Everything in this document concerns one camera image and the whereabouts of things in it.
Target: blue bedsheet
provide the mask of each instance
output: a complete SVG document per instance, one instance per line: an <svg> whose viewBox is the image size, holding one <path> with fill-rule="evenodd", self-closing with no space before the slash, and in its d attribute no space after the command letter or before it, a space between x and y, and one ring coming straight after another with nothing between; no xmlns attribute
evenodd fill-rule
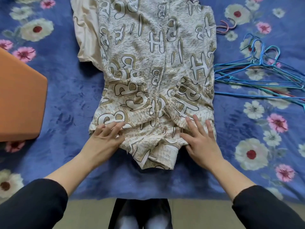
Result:
<svg viewBox="0 0 305 229"><path fill-rule="evenodd" d="M304 0L200 2L213 8L217 23L225 16L239 23L227 36L217 36L215 63L244 58L249 51L239 51L241 42L246 33L253 33L267 45L279 46L283 62L305 71ZM0 170L20 174L23 183L28 184L45 177L79 153L88 139L88 126L101 98L103 75L92 64L78 61L70 0L0 0L0 10L0 31L3 32L0 46L48 78L40 136L24 146L20 143L16 147L16 143L9 142L0 146ZM242 75L270 79L265 73ZM219 83L215 84L215 90L257 92ZM216 95L214 109L217 142L225 159L278 198L304 202L305 112L302 107L287 102ZM186 151L179 152L171 171L141 170L129 154L120 150L94 170L73 197L220 199L226 195L215 178L197 166Z"/></svg>

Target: floor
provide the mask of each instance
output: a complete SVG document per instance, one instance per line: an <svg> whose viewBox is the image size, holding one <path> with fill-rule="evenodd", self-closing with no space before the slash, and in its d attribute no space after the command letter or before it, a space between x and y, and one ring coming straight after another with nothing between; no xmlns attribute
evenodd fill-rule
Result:
<svg viewBox="0 0 305 229"><path fill-rule="evenodd" d="M114 198L70 201L63 219L54 228L107 229L114 203ZM244 229L231 209L230 201L174 199L169 203L174 229ZM288 205L305 220L305 205Z"/></svg>

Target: shirt sleeve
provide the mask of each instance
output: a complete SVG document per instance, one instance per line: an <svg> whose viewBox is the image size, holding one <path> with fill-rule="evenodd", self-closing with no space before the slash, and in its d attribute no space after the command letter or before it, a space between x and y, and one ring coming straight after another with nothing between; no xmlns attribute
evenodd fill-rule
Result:
<svg viewBox="0 0 305 229"><path fill-rule="evenodd" d="M53 228L63 217L67 202L67 192L59 183L34 180L0 205L1 228Z"/></svg>
<svg viewBox="0 0 305 229"><path fill-rule="evenodd" d="M235 197L232 208L246 229L305 228L294 210L262 186L244 189Z"/></svg>

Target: bedsheet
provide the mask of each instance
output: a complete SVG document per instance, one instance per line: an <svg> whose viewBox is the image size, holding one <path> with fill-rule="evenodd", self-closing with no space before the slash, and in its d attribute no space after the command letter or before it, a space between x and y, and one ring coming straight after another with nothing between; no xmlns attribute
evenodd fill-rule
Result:
<svg viewBox="0 0 305 229"><path fill-rule="evenodd" d="M244 35L253 33L267 45L279 46L283 62L305 71L301 27L304 0L200 2L212 7L217 23L226 17L238 23L227 35L217 36L215 63L249 55L249 49L240 49L248 43L242 42ZM0 10L0 47L48 78L40 136L0 145L0 197L7 198L79 153L89 138L88 126L104 81L91 63L78 61L70 0L0 0ZM260 70L242 75L253 80L270 78ZM247 94L256 90L216 83L215 91ZM214 110L217 142L224 158L279 199L304 203L302 107L286 101L216 95ZM226 195L216 179L184 150L179 151L174 170L141 170L131 155L119 150L95 169L73 195L75 199L108 197L223 199Z"/></svg>

